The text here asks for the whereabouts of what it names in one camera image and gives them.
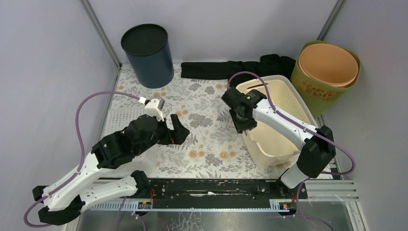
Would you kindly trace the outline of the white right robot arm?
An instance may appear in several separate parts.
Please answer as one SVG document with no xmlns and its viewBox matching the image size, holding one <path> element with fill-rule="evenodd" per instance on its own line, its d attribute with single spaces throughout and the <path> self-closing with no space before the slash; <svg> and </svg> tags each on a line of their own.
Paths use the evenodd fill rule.
<svg viewBox="0 0 408 231">
<path fill-rule="evenodd" d="M 221 99 L 230 108 L 238 133 L 252 130 L 261 122 L 284 136 L 300 151 L 296 163 L 278 179 L 280 182 L 276 185 L 276 192 L 282 198 L 290 197 L 295 187 L 306 179 L 316 178 L 336 155 L 330 128 L 317 128 L 304 123 L 273 105 L 258 90 L 244 94 L 232 87 Z"/>
</svg>

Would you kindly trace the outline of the cream perforated plastic basket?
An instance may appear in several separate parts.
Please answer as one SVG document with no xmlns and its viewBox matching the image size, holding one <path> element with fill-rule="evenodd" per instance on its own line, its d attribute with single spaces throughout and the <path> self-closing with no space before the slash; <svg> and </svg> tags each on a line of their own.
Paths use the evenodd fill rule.
<svg viewBox="0 0 408 231">
<path fill-rule="evenodd" d="M 309 108 L 289 79 L 281 75 L 266 76 L 262 79 L 267 83 L 275 106 L 305 123 L 317 126 Z M 256 128 L 244 131 L 242 139 L 258 167 L 292 162 L 300 154 L 292 142 L 262 122 L 258 122 Z"/>
</svg>

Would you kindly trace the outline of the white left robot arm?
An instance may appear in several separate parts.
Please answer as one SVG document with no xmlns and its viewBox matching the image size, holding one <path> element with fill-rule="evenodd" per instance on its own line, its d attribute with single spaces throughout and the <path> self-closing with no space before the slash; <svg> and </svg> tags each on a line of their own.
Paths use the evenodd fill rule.
<svg viewBox="0 0 408 231">
<path fill-rule="evenodd" d="M 103 137 L 84 161 L 63 179 L 53 185 L 35 187 L 34 199 L 37 204 L 44 205 L 38 211 L 42 226 L 69 223 L 94 205 L 119 197 L 149 197 L 152 187 L 141 170 L 102 186 L 92 186 L 92 183 L 157 144 L 183 144 L 190 131 L 176 114 L 171 114 L 171 120 L 173 129 L 155 116 L 141 115 L 124 129 Z"/>
</svg>

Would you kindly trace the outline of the white perforated basket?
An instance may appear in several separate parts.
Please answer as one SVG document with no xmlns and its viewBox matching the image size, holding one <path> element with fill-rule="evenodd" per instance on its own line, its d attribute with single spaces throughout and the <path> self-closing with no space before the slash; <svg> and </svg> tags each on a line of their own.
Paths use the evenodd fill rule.
<svg viewBox="0 0 408 231">
<path fill-rule="evenodd" d="M 144 109 L 139 106 L 128 108 L 111 108 L 103 127 L 101 138 L 127 127 L 132 120 L 145 114 Z M 156 176 L 159 170 L 159 148 L 155 145 L 141 155 L 135 157 L 131 162 L 119 166 L 105 173 L 103 178 L 123 178 L 131 175 L 135 170 L 144 171 L 149 178 Z"/>
</svg>

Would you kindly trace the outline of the dark blue cylindrical bin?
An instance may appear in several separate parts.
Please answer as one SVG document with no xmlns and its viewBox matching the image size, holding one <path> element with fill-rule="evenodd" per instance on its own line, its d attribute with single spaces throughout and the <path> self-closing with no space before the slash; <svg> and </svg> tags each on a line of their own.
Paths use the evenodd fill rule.
<svg viewBox="0 0 408 231">
<path fill-rule="evenodd" d="M 163 27 L 134 26 L 123 34 L 120 44 L 141 85 L 159 89 L 172 81 L 174 67 L 168 33 Z"/>
</svg>

